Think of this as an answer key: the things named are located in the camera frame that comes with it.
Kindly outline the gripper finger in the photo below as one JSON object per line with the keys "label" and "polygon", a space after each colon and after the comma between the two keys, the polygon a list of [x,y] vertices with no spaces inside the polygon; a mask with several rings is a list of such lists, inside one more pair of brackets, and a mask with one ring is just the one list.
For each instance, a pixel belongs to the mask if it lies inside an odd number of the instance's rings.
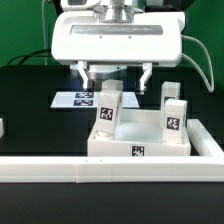
{"label": "gripper finger", "polygon": [[95,82],[88,77],[88,69],[86,61],[78,62],[78,72],[83,79],[83,89],[86,91],[93,91]]}
{"label": "gripper finger", "polygon": [[139,89],[141,92],[145,91],[145,84],[147,83],[148,79],[152,75],[152,64],[151,63],[144,63],[142,65],[143,68],[143,75],[139,80]]}

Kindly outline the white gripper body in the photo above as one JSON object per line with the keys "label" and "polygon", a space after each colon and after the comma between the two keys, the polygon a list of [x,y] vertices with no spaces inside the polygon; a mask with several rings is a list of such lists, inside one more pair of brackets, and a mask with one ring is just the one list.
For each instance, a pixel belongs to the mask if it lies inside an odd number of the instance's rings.
{"label": "white gripper body", "polygon": [[61,0],[51,52],[60,63],[175,66],[182,57],[182,11],[146,12],[136,0]]}

